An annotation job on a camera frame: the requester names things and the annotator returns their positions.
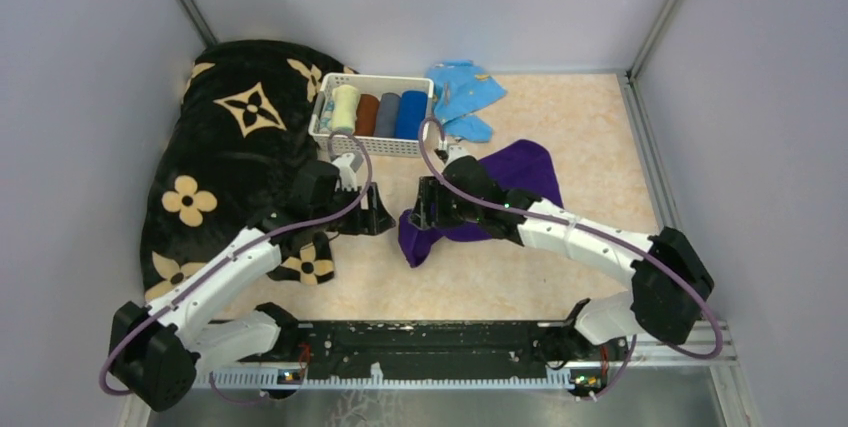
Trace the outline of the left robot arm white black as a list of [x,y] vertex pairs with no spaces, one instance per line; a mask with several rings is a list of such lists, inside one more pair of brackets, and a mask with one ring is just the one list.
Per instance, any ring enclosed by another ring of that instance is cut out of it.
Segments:
[[256,354],[292,358],[298,331],[279,310],[259,308],[222,324],[215,315],[260,277],[310,244],[318,232],[377,236],[394,227],[366,154],[310,161],[292,191],[251,217],[225,247],[185,283],[143,305],[114,314],[109,353],[98,372],[101,390],[135,395],[162,412],[215,369]]

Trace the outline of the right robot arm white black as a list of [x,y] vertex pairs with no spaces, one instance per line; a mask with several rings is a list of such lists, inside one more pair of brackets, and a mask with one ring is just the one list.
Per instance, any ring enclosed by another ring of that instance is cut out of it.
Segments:
[[624,291],[576,307],[563,345],[588,359],[602,343],[647,333],[684,344],[701,318],[714,281],[686,235],[613,228],[582,218],[531,190],[505,188],[469,154],[418,182],[410,223],[421,231],[475,224],[495,240],[553,252],[594,268]]

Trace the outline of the royal blue towel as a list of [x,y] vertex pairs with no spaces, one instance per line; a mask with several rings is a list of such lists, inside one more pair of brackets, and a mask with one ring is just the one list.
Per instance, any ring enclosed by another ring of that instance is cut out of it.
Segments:
[[408,90],[401,94],[393,137],[416,140],[421,122],[427,114],[429,97],[425,92]]

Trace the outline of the yellow green towel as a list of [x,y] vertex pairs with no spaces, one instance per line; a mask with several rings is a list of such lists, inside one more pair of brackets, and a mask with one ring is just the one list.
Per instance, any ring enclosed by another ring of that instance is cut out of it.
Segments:
[[360,91],[352,85],[340,85],[332,91],[333,110],[330,118],[332,132],[350,134],[354,132],[360,97]]

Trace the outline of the purple towel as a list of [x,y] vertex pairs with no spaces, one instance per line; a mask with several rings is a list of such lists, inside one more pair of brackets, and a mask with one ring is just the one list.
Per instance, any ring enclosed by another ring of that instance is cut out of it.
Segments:
[[[479,161],[501,187],[528,190],[564,207],[551,155],[542,145],[527,139],[517,140]],[[460,243],[493,239],[473,223],[421,231],[409,221],[411,213],[411,209],[404,210],[398,220],[398,244],[411,268],[423,264],[432,247],[442,239]]]

